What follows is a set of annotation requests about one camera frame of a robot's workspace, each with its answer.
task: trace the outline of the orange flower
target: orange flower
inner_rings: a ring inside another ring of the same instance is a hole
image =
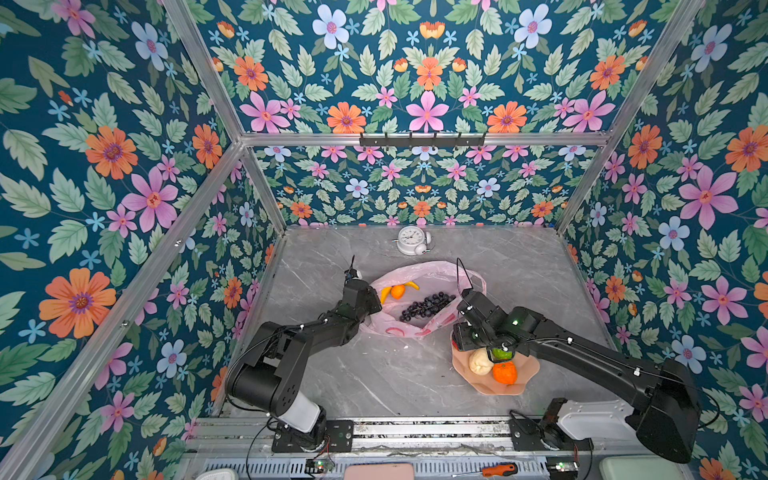
[[[67,92],[65,92],[63,90],[59,90],[58,91],[58,97],[61,99],[61,101],[63,101],[64,103],[66,103],[70,107],[74,107],[74,103],[72,103],[72,97],[70,97]]]
[[[624,281],[621,278],[612,276],[606,282],[605,293],[608,294],[608,298],[612,302],[619,303],[624,299],[624,292],[627,291],[627,287],[624,286]]]
[[[219,396],[221,386],[224,384],[224,379],[227,377],[227,367],[221,367],[216,378],[214,378],[214,389],[210,391],[210,401],[216,402],[216,398]]]
[[[656,150],[661,148],[660,132],[659,127],[646,125],[634,135],[629,147],[630,165],[643,170],[648,164],[655,162],[659,156]]]
[[[531,208],[531,213],[534,217],[546,217],[554,210],[554,204],[550,201],[543,201],[540,204],[536,204]]]
[[[227,38],[235,36],[235,27],[226,22],[219,22],[216,24],[219,27],[219,31]]]
[[[114,288],[107,288],[109,279],[102,272],[96,272],[91,278],[87,268],[73,268],[69,271],[69,281],[57,276],[45,287],[45,292],[54,299],[40,302],[40,319],[56,319],[48,331],[59,338],[64,338],[74,328],[76,339],[89,336],[94,332],[94,323],[101,325],[115,301]]]
[[[422,61],[421,66],[416,69],[416,74],[419,76],[416,79],[419,85],[423,86],[424,90],[432,90],[435,85],[440,84],[442,67],[438,65],[437,58],[427,57]]]
[[[768,282],[768,272],[763,274],[763,280]],[[765,283],[755,285],[755,298],[763,301],[757,308],[760,309],[764,317],[768,318],[768,285]]]
[[[119,128],[112,130],[103,126],[98,128],[98,137],[89,135],[85,143],[90,147],[85,156],[96,171],[105,177],[110,175],[120,180],[125,174],[134,170],[131,165],[139,163],[139,157],[134,153],[136,145],[131,139],[125,138],[125,132]]]
[[[272,260],[272,254],[275,253],[275,244],[271,244],[266,248],[266,256],[264,257],[264,263],[266,265],[270,264],[270,260]]]
[[[348,103],[341,101],[338,107],[328,110],[328,126],[333,127],[334,134],[361,134],[362,127],[366,124],[366,118],[361,117],[361,113],[357,105],[350,107]]]
[[[243,293],[243,283],[236,276],[230,278],[227,286],[224,287],[224,305],[227,308],[234,308],[240,302],[240,294]]]
[[[648,25],[648,22],[645,20],[638,20],[637,22],[633,23],[631,27],[629,27],[629,36],[631,37],[637,37],[640,33],[645,30],[645,25]]]
[[[235,75],[239,75],[237,80],[252,91],[265,90],[266,84],[270,83],[270,78],[264,73],[264,66],[260,61],[253,63],[251,57],[238,57],[235,60]]]
[[[606,58],[605,61],[598,63],[598,66],[594,68],[594,72],[589,77],[592,80],[592,88],[597,90],[605,90],[617,81],[619,81],[619,75],[624,73],[624,69],[627,66],[624,64],[624,56],[611,55]]]
[[[210,170],[219,163],[221,157],[219,136],[208,125],[197,125],[194,133],[196,136],[192,137],[192,146],[197,149],[197,159]]]
[[[499,105],[494,109],[493,115],[488,117],[488,131],[492,134],[516,134],[528,121],[528,117],[523,117],[526,113],[528,111],[525,107],[518,106],[516,101],[507,102],[506,108]]]
[[[453,59],[453,63],[451,63],[451,68],[453,68],[453,71],[460,72],[467,69],[467,62],[459,57],[456,57]]]
[[[445,33],[445,24],[443,22],[424,22],[419,25],[419,31],[424,38],[440,38]]]
[[[730,470],[723,469],[723,464],[714,458],[701,459],[699,475],[701,475],[701,478],[704,480],[736,480],[733,473]]]
[[[166,445],[168,445],[168,437],[163,437],[162,439],[157,440],[157,443],[154,444],[154,448],[152,449],[152,455],[156,457],[159,455],[163,455],[163,452],[165,452]]]
[[[757,125],[754,131],[748,127],[739,132],[739,137],[728,144],[730,153],[725,156],[725,163],[733,166],[734,171],[746,168],[754,172],[760,168],[761,161],[768,161],[768,126]]]
[[[576,250],[576,247],[569,243],[568,252],[571,254],[571,258],[574,259],[574,262],[578,263],[578,250]]]
[[[415,207],[413,207],[413,213],[416,214],[418,217],[424,218],[427,215],[429,215],[429,204],[426,202],[418,202]]]
[[[309,218],[312,216],[312,209],[309,205],[304,204],[304,202],[293,202],[293,205],[290,206],[291,213],[296,215],[298,218]]]
[[[403,73],[404,71],[408,70],[408,61],[404,58],[400,58],[398,61],[395,62],[395,70],[399,71],[400,73]]]

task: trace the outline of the orange screwdriver handle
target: orange screwdriver handle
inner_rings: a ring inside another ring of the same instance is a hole
[[[495,467],[487,467],[482,469],[482,476],[484,477],[508,477],[518,472],[518,465],[516,463],[502,463]]]

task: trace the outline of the marble surface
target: marble surface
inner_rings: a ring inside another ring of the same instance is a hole
[[[428,230],[434,247],[419,257],[404,256],[396,249],[391,240],[398,229],[289,230],[259,321],[305,323],[333,308],[341,298],[343,271],[352,255],[368,281],[401,266],[461,257],[468,269],[485,278],[488,298],[506,311],[526,306],[580,336],[608,345],[604,324],[554,229]],[[616,399],[593,382],[543,360],[522,395],[481,395],[452,368],[450,333],[450,327],[423,339],[360,333],[345,346],[312,356],[301,389],[330,417],[507,415],[510,408],[539,415],[554,397],[582,402]]]

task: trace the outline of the screwdriver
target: screwdriver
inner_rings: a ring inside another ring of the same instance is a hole
[[[482,476],[484,477],[508,477],[510,475],[514,475],[518,472],[518,465],[516,463],[501,463],[499,465],[496,465],[495,467],[485,467],[480,472],[471,472],[471,473],[458,473],[455,475],[451,475],[452,477],[465,477],[467,475],[477,475],[478,473],[482,473]]]

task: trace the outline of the aluminum profile beam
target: aluminum profile beam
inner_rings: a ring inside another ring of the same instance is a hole
[[[594,182],[600,177],[605,162],[616,151],[621,137],[632,124],[637,111],[640,110],[640,106],[656,84],[659,75],[661,75],[662,69],[667,65],[703,5],[704,2],[701,0],[680,0],[680,3],[677,4],[670,17],[670,21],[667,22],[667,26],[661,32],[654,49],[648,55],[648,63],[646,63],[645,68],[637,77],[637,82],[632,91],[624,103],[621,104],[619,112],[614,117],[614,121],[608,129],[608,142],[595,154],[587,171],[581,177],[576,190],[574,190],[573,195],[568,200],[568,206],[565,208],[565,212],[560,217],[557,225],[560,235],[565,235],[565,231],[571,224],[571,221],[573,221],[581,204],[584,203],[587,195],[589,195]]]
[[[517,133],[517,134],[446,134],[446,133],[407,133],[407,134],[255,134],[246,133],[240,138],[247,147],[304,146],[322,147],[325,145],[360,145],[380,147],[420,147],[433,143],[436,147],[465,147],[478,145],[594,145],[603,147],[608,144],[609,135],[596,132],[558,132],[558,133]]]
[[[242,153],[239,144],[224,152],[78,357],[58,380],[36,417],[5,454],[0,463],[0,478],[29,480],[35,474]]]
[[[245,132],[243,124],[230,101],[227,89],[221,83],[221,77],[214,69],[214,60],[208,53],[208,46],[203,40],[200,30],[197,29],[187,2],[185,0],[165,0],[163,5],[174,23],[181,43],[187,49],[187,54],[200,76],[200,81],[203,83],[208,97],[214,103],[214,108],[224,123],[224,129],[230,135],[230,140],[233,143],[237,142]]]
[[[266,215],[270,218],[270,222],[275,227],[275,231],[280,235],[284,235],[286,231],[286,222],[283,219],[283,214],[280,212],[280,208],[277,207],[277,200],[272,193],[270,185],[266,181],[264,172],[259,167],[259,161],[256,155],[253,154],[253,149],[248,148],[243,155],[243,166],[245,171],[248,172],[253,185],[256,189],[258,197],[261,199],[261,204],[264,205]]]

